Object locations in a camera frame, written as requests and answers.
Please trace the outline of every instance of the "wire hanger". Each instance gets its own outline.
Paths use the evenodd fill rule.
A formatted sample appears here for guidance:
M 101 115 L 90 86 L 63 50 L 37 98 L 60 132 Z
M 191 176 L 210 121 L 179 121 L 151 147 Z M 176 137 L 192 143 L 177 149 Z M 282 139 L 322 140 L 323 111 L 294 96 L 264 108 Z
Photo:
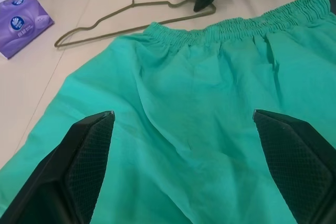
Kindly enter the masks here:
M 104 34 L 104 35 L 100 35 L 97 37 L 92 37 L 92 38 L 87 38 L 87 39 L 82 39 L 82 40 L 77 40 L 77 41 L 72 41 L 72 42 L 68 42 L 68 43 L 62 43 L 62 41 L 64 41 L 66 38 L 68 38 L 70 35 L 72 35 L 73 33 L 76 33 L 78 31 L 89 31 L 94 29 L 95 27 L 98 26 L 98 24 L 102 21 L 104 21 L 105 19 L 108 19 L 116 14 L 119 14 L 127 9 L 133 8 L 133 7 L 137 7 L 137 6 L 153 6 L 153 5 L 168 5 L 169 8 L 178 8 L 186 3 L 195 3 L 195 0 L 185 0 L 182 1 L 180 3 L 177 4 L 172 4 L 169 1 L 157 1 L 157 2 L 144 2 L 144 3 L 135 3 L 135 0 L 132 0 L 132 4 L 121 8 L 120 10 L 111 13 L 105 17 L 102 17 L 101 19 L 97 20 L 97 22 L 90 26 L 90 27 L 78 27 L 75 28 L 67 33 L 65 33 L 64 35 L 62 35 L 56 42 L 55 42 L 55 47 L 56 48 L 60 48 L 60 47 L 65 47 L 65 46 L 70 46 L 70 45 L 75 45 L 75 44 L 79 44 L 79 43 L 83 43 L 83 42 L 88 42 L 88 41 L 92 41 L 92 40 L 96 40 L 96 39 L 103 39 L 103 38 L 108 38 L 108 37 L 112 37 L 112 36 L 116 36 L 119 34 L 126 34 L 126 33 L 131 33 L 133 31 L 137 31 L 137 30 L 143 30 L 145 28 L 147 28 L 149 25 L 144 25 L 144 26 L 138 26 L 138 27 L 134 27 L 134 28 L 130 28 L 130 29 L 126 29 L 126 30 L 122 30 L 122 31 L 116 31 L 110 34 Z M 188 20 L 188 19 L 193 19 L 193 18 L 199 18 L 199 17 L 204 17 L 204 16 L 208 16 L 211 14 L 214 14 L 216 12 L 216 6 L 214 6 L 213 4 L 209 5 L 210 10 L 206 11 L 206 12 L 202 12 L 202 13 L 198 13 L 195 15 L 191 15 L 191 16 L 185 16 L 185 17 L 181 17 L 181 18 L 173 18 L 173 19 L 168 19 L 168 20 L 164 20 L 159 22 L 159 24 L 163 25 L 163 24 L 168 24 L 168 23 L 172 23 L 172 22 L 177 22 L 177 21 L 183 21 L 183 20 Z

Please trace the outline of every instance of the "elastic waistband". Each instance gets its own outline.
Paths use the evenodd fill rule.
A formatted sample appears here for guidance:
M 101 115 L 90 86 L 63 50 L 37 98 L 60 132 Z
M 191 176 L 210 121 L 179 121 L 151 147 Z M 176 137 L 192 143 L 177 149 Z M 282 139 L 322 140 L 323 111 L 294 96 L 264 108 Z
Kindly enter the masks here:
M 228 19 L 202 30 L 176 30 L 154 22 L 144 31 L 144 34 L 170 45 L 197 45 L 208 41 L 264 35 L 295 25 L 306 25 L 329 14 L 329 0 L 296 0 L 264 13 L 260 17 Z

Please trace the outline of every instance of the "white table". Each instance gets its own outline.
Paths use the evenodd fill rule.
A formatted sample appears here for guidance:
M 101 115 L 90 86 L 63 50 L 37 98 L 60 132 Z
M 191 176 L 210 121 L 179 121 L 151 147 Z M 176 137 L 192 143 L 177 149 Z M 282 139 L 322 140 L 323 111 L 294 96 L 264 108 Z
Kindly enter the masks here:
M 101 52 L 113 38 L 57 50 L 54 42 L 65 32 L 90 26 L 97 19 L 131 0 L 39 0 L 55 25 L 11 60 L 0 59 L 0 168 L 24 145 L 29 132 L 43 115 L 67 75 Z M 162 0 L 135 0 L 136 2 Z M 177 3 L 182 0 L 169 0 Z M 169 24 L 171 28 L 200 29 L 223 19 L 251 18 L 294 0 L 215 0 L 217 13 Z M 193 14 L 193 6 L 169 9 L 139 7 L 103 22 L 95 30 L 75 34 L 83 39 L 121 29 Z

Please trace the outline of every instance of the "green shorts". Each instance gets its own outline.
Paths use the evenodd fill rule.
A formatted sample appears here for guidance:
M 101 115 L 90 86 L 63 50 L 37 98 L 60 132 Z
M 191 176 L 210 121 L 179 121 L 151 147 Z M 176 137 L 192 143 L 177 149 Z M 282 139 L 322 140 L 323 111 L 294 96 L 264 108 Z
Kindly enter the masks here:
M 0 214 L 85 116 L 114 110 L 92 224 L 294 224 L 254 109 L 308 121 L 336 147 L 336 17 L 297 0 L 203 30 L 152 24 L 72 73 L 0 170 Z

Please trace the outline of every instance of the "tissue pack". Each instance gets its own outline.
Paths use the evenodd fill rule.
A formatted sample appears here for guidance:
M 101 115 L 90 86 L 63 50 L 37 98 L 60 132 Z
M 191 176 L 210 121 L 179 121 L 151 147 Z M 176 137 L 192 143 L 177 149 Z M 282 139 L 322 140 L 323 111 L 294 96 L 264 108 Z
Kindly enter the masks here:
M 54 21 L 37 0 L 0 3 L 0 55 L 11 58 Z

